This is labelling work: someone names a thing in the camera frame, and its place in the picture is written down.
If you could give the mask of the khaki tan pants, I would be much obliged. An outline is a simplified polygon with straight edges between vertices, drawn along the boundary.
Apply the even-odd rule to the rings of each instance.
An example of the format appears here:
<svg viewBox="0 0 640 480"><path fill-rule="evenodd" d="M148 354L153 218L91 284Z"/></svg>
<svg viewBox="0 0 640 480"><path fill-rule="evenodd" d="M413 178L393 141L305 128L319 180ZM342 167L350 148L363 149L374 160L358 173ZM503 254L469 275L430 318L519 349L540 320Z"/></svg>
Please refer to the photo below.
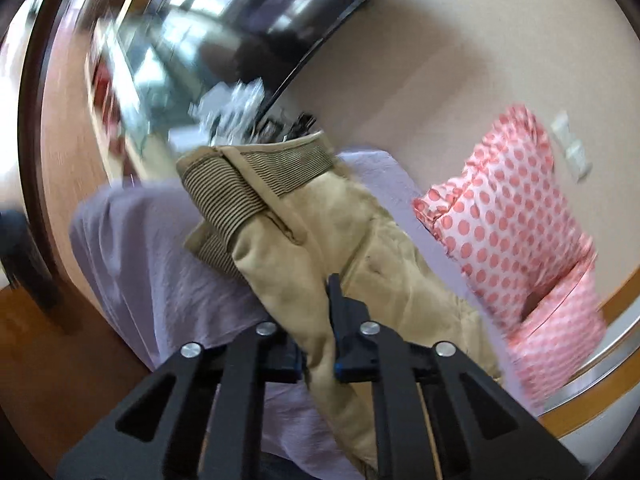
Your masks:
<svg viewBox="0 0 640 480"><path fill-rule="evenodd" d="M501 370L480 312L449 290L392 215L334 156L323 134L280 144L198 148L177 164L202 215L186 246L245 278L305 352L306 385L340 448L375 471L371 393L334 375L326 282L406 341L456 344L492 378Z"/></svg>

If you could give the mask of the right polka dot pillow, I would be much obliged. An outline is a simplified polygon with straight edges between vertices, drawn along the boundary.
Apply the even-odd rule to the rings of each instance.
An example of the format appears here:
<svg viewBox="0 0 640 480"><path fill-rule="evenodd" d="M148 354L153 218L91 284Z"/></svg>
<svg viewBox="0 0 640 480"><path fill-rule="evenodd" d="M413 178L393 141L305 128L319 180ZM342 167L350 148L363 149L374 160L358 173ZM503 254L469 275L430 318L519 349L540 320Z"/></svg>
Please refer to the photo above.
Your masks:
<svg viewBox="0 0 640 480"><path fill-rule="evenodd" d="M529 402L541 406L562 388L605 332L591 257L559 280L509 338L509 356Z"/></svg>

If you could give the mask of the polka dot pillow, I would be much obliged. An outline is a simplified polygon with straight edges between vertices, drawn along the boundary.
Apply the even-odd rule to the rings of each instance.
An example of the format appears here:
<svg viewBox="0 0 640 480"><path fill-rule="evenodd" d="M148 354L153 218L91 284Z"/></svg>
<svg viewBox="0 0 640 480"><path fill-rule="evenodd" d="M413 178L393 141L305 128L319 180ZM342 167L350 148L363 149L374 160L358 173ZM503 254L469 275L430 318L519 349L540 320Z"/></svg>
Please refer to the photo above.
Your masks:
<svg viewBox="0 0 640 480"><path fill-rule="evenodd" d="M592 238L570 212L548 134L526 106L501 114L461 174L412 208L503 332L597 311Z"/></svg>
<svg viewBox="0 0 640 480"><path fill-rule="evenodd" d="M509 338L509 356L529 402L541 406L562 388L605 332L591 257L559 280Z"/></svg>

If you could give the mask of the wooden framed door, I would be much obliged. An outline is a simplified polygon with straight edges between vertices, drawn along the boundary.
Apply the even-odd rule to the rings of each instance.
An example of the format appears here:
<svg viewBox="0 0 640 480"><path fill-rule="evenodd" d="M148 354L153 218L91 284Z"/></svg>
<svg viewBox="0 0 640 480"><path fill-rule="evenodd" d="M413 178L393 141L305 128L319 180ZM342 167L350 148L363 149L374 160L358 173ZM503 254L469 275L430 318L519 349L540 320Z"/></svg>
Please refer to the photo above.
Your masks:
<svg viewBox="0 0 640 480"><path fill-rule="evenodd" d="M602 474L634 443L639 411L639 272L605 300L600 346L549 399L540 421L587 468Z"/></svg>

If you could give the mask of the lavender bed sheet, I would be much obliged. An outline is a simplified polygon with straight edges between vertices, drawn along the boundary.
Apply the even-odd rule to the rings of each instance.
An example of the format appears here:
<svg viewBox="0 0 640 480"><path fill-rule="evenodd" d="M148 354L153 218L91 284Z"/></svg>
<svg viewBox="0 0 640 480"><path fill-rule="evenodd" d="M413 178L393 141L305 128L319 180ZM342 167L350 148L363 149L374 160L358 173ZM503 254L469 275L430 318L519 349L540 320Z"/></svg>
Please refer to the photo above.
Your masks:
<svg viewBox="0 0 640 480"><path fill-rule="evenodd" d="M176 182L113 184L82 203L70 241L107 321L149 368L191 341L216 347L263 320L250 290L222 278L183 247L200 215ZM262 447L302 474L358 474L303 385L266 391Z"/></svg>

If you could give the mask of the left polka dot pillow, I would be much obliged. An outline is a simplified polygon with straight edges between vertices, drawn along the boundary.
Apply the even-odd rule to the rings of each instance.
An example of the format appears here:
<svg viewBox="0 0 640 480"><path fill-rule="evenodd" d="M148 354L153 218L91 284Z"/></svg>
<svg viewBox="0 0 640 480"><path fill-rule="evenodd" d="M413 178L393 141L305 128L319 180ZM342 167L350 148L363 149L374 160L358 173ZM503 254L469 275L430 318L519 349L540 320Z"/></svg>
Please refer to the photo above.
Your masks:
<svg viewBox="0 0 640 480"><path fill-rule="evenodd" d="M570 212L548 134L526 106L501 114L461 174L412 208L503 332L597 311L592 238Z"/></svg>

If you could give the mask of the dark framed window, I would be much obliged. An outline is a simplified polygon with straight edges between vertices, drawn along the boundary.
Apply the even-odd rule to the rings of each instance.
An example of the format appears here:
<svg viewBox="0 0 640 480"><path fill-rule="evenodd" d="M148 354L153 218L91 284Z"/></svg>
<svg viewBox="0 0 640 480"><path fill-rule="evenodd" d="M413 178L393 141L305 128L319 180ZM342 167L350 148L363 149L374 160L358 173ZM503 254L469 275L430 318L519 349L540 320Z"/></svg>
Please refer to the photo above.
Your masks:
<svg viewBox="0 0 640 480"><path fill-rule="evenodd" d="M107 174L169 178L207 144L280 142L314 131L281 96L369 0L125 0L94 23L86 61Z"/></svg>

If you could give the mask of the white wall switch plate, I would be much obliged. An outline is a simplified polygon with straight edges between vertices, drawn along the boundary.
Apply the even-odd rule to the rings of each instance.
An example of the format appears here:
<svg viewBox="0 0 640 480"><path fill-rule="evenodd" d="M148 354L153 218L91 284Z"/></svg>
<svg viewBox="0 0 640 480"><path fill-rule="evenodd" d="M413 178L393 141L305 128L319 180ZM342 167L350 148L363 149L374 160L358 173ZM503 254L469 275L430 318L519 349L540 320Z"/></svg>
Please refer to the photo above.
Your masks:
<svg viewBox="0 0 640 480"><path fill-rule="evenodd" d="M566 152L575 142L574 134L570 132L570 118L565 110L555 116L550 130L555 142L563 152Z"/></svg>

